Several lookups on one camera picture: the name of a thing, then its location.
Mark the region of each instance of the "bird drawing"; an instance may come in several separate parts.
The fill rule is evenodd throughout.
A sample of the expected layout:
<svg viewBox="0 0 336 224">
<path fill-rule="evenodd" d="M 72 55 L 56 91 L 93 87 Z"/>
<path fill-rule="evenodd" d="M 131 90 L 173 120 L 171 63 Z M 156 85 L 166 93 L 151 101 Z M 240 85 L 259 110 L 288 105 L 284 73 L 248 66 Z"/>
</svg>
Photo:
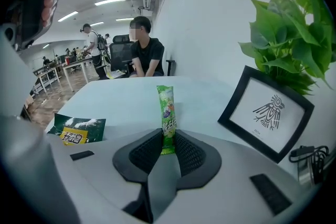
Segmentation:
<svg viewBox="0 0 336 224">
<path fill-rule="evenodd" d="M 274 128 L 279 127 L 280 110 L 285 107 L 282 100 L 275 94 L 271 98 L 271 102 L 263 105 L 262 107 L 253 110 L 257 115 L 254 118 L 256 122 L 260 120 L 260 123 L 265 128 L 269 128 L 273 131 Z"/>
</svg>

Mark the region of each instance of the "wall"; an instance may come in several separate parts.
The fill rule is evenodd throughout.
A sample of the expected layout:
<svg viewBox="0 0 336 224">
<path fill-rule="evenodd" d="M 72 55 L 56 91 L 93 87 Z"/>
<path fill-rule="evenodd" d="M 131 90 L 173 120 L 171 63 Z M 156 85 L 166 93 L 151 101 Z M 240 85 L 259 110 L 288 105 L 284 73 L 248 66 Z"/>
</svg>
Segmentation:
<svg viewBox="0 0 336 224">
<path fill-rule="evenodd" d="M 177 62 L 175 75 L 222 80 L 234 89 L 244 66 L 255 67 L 254 60 L 243 55 L 238 45 L 239 41 L 250 41 L 249 22 L 254 22 L 255 16 L 250 0 L 163 0 L 152 36 L 165 46 L 164 60 Z M 326 74 L 334 89 L 335 72 L 333 64 Z M 320 88 L 313 89 L 315 95 L 308 97 L 315 110 L 298 145 L 333 148 L 336 91 L 320 80 L 318 85 Z"/>
</svg>

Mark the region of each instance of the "popsicle package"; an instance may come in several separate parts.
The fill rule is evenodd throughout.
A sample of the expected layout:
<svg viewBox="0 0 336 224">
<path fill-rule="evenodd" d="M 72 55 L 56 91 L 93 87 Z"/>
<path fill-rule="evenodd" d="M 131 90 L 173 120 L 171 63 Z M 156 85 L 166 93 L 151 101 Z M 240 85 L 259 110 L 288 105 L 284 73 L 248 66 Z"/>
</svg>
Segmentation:
<svg viewBox="0 0 336 224">
<path fill-rule="evenodd" d="M 175 153 L 176 118 L 173 87 L 156 86 L 161 107 L 163 145 L 161 155 Z"/>
</svg>

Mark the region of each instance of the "picture frame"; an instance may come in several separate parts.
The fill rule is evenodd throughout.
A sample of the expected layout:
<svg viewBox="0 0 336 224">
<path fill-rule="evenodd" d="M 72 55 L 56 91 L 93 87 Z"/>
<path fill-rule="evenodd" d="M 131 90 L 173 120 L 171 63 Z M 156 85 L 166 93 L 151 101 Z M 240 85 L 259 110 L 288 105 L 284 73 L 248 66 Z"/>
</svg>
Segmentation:
<svg viewBox="0 0 336 224">
<path fill-rule="evenodd" d="M 218 123 L 279 163 L 303 133 L 313 109 L 295 90 L 245 66 Z"/>
</svg>

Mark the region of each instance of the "green snack package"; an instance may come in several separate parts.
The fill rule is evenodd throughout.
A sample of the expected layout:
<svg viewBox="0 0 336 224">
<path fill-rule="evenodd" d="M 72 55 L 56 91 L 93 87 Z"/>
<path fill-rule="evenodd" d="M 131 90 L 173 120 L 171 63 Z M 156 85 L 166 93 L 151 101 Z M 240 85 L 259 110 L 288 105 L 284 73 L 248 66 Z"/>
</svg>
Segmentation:
<svg viewBox="0 0 336 224">
<path fill-rule="evenodd" d="M 175 153 L 176 118 L 173 87 L 156 86 L 161 106 L 163 145 L 161 155 Z"/>
<path fill-rule="evenodd" d="M 55 113 L 54 126 L 48 134 L 58 135 L 65 145 L 102 141 L 106 119 L 80 119 Z"/>
</svg>

